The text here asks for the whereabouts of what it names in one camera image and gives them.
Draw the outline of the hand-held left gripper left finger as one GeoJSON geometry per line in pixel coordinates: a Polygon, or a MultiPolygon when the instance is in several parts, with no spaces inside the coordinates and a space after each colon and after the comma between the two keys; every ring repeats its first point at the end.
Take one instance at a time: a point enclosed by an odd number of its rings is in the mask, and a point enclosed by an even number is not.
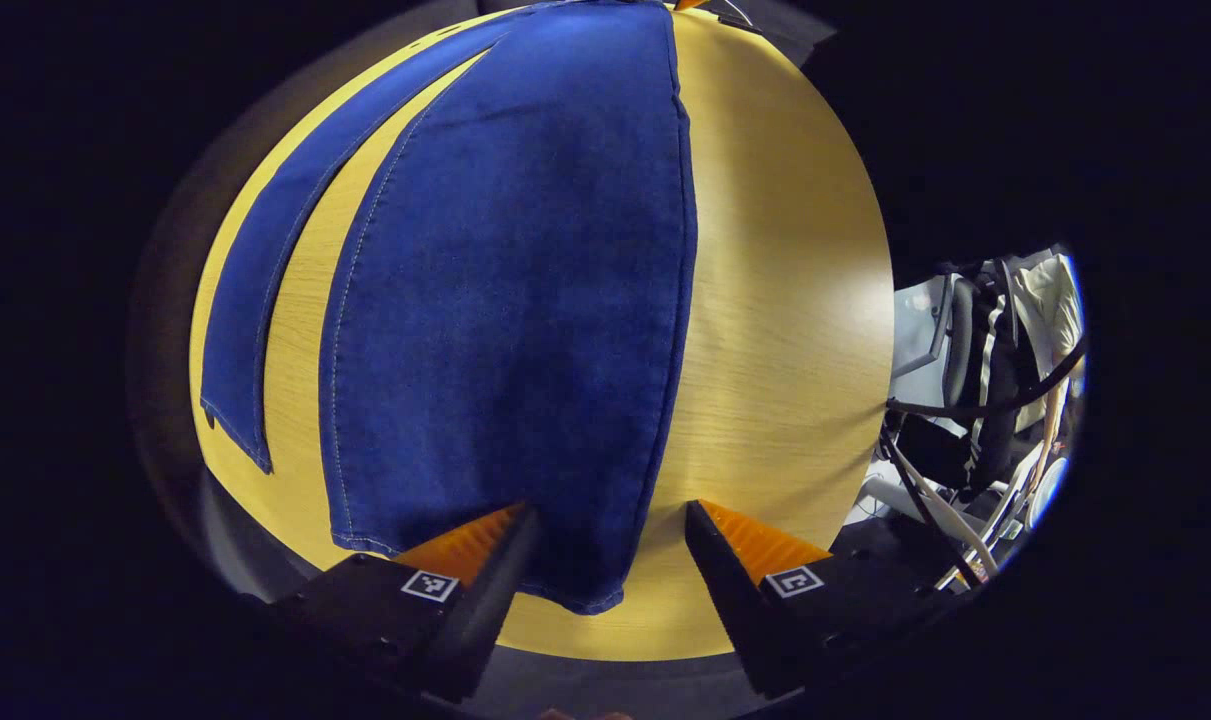
{"type": "Polygon", "coordinates": [[[515,503],[394,559],[352,553],[270,616],[372,682],[459,703],[478,689],[540,536],[536,509],[515,503]]]}

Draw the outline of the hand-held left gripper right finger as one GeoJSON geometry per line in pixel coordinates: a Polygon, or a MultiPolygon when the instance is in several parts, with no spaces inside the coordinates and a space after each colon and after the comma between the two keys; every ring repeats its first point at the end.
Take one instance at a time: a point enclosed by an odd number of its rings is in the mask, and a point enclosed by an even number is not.
{"type": "Polygon", "coordinates": [[[951,593],[867,551],[830,553],[706,500],[684,543],[751,687],[769,699],[846,679],[951,612],[951,593]]]}

